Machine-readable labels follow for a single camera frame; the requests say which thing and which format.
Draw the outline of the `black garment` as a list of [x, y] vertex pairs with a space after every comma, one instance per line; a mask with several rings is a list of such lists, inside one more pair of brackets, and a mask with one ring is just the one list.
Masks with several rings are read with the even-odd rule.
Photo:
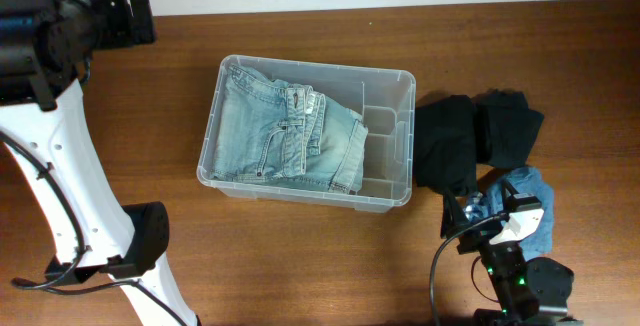
[[530, 109], [523, 92], [492, 90], [474, 99], [477, 162], [500, 169], [526, 164], [544, 115]]
[[467, 196], [477, 190], [475, 106], [452, 95], [416, 109], [413, 173], [418, 187]]

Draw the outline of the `light blue jeans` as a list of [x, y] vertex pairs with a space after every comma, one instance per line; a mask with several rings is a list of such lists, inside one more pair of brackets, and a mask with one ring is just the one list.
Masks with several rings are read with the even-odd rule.
[[222, 92], [209, 176], [216, 180], [355, 194], [368, 129], [361, 114], [313, 86], [232, 65]]

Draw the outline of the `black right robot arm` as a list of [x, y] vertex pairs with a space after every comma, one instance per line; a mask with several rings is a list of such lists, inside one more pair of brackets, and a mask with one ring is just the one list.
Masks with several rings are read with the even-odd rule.
[[503, 209], [479, 221], [465, 216], [456, 197], [443, 195], [441, 237], [443, 251], [457, 240], [460, 254], [479, 254], [500, 305], [498, 310], [478, 309], [476, 325], [579, 325], [569, 315], [567, 300], [574, 273], [547, 257], [524, 258], [520, 242], [539, 227], [544, 210], [534, 195], [502, 184]]

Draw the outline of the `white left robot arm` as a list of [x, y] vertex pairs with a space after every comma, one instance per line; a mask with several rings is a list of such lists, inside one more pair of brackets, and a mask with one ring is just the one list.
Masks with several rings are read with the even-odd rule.
[[91, 140], [83, 90], [97, 50], [151, 44], [149, 0], [1, 0], [1, 141], [49, 224], [56, 252], [24, 291], [91, 292], [104, 273], [146, 325], [195, 325], [170, 270], [160, 202], [116, 199]]

